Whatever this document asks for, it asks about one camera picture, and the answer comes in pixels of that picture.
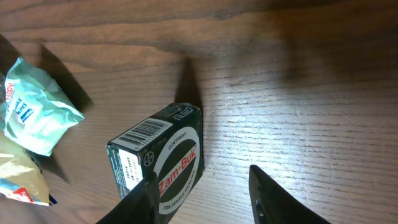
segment zam-buk box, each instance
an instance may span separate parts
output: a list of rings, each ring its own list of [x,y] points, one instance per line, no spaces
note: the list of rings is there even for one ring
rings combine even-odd
[[[199,108],[172,103],[106,146],[123,199],[148,172],[159,180],[160,223],[167,223],[203,172]]]

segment wood grain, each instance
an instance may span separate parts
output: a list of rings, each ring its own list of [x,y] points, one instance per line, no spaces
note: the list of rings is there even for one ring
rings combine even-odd
[[[172,223],[253,223],[251,164],[332,223],[398,221],[398,1],[1,0],[0,31],[2,69],[21,54],[91,102],[54,149],[68,182],[45,173],[59,204],[0,199],[2,223],[107,214],[104,145],[173,102],[187,57],[206,172]]]

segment wooden surface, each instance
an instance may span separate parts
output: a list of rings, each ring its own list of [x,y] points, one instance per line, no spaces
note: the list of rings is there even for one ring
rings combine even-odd
[[[398,221],[396,0],[0,0],[0,30],[2,70],[23,55],[86,116],[45,172],[59,204],[0,199],[2,223],[108,213],[105,144],[173,102],[187,58],[206,172],[172,223],[253,223],[250,164],[330,222]]]

